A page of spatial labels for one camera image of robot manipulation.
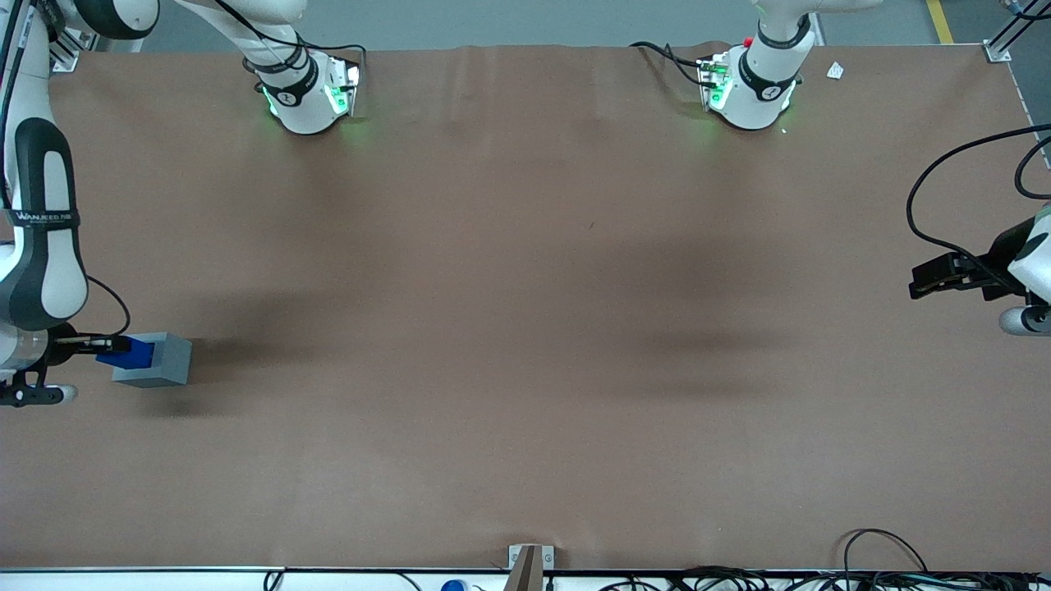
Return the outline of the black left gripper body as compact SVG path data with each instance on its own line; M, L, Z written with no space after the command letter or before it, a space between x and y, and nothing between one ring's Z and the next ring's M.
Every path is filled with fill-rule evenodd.
M1035 218L1027 218L996 236L987 254L981 254L980 261L992 273L989 283L982 287L983 298L1006 298L1006 295L1027 295L1021 281L1014 279L1008 271L1008 265L1021 254L1022 247L1027 242Z

